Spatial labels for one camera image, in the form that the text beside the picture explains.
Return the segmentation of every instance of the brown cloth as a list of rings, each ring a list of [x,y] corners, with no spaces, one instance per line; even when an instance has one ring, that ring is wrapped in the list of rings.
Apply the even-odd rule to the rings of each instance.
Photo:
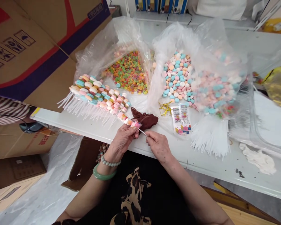
[[[133,107],[131,108],[131,112],[132,115],[134,116],[134,119],[137,119],[138,122],[142,124],[142,126],[140,127],[142,131],[146,129],[150,129],[158,122],[158,117],[154,116],[153,114],[141,113]]]

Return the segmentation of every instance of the yellow bag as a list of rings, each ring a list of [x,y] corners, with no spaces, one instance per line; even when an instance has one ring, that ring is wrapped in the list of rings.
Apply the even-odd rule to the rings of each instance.
[[[281,106],[281,67],[273,69],[263,80],[269,97]]]

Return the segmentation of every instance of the white table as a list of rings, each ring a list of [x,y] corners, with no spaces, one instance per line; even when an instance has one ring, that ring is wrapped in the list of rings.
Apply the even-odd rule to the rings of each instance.
[[[141,33],[145,34],[144,39],[148,43],[168,26],[168,24],[157,22],[140,21],[139,23]],[[232,47],[243,52],[250,51],[258,55],[273,54],[281,49],[281,35],[227,30],[227,36]],[[262,60],[256,61],[254,67],[262,67],[262,64],[266,65],[266,62]],[[57,113],[45,109],[40,109],[33,119],[106,143],[112,141],[117,128],[121,126],[121,122],[116,121],[113,128],[108,130],[108,126],[102,127],[101,121],[97,122],[88,119],[83,121],[81,117],[77,118],[67,112]],[[238,147],[238,142],[233,141],[231,153],[222,161],[220,158],[216,159],[214,156],[194,151],[190,148],[189,141],[178,141],[158,124],[152,130],[168,137],[171,151],[183,167],[281,199],[280,159],[274,159],[277,172],[271,176],[265,175],[260,173],[255,165],[248,163]],[[129,150],[154,157],[145,142],[144,135],[133,141]],[[236,173],[236,169],[241,171],[245,178],[241,178]]]

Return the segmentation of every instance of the woman's left hand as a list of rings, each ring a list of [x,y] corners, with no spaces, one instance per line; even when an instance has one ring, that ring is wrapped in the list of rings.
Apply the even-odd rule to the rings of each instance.
[[[129,125],[124,124],[121,126],[115,138],[112,140],[107,152],[104,155],[104,158],[108,162],[119,162],[124,153],[128,150],[129,145],[131,144],[134,138],[138,138],[138,129],[136,127],[130,127]]]

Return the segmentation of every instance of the bracelet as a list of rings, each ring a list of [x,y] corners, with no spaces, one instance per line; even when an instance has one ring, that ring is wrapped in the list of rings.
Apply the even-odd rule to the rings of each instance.
[[[117,162],[117,163],[111,163],[111,162],[107,162],[105,159],[104,159],[104,155],[101,156],[101,162],[103,162],[104,165],[107,165],[107,166],[111,166],[111,167],[115,167],[115,166],[118,166],[121,164],[122,160]]]
[[[97,164],[94,168],[93,168],[93,175],[95,178],[97,178],[98,180],[110,180],[111,178],[113,178],[116,174],[116,171],[114,171],[112,174],[110,175],[102,175],[102,174],[99,174],[97,172],[97,167],[99,166],[99,164]]]

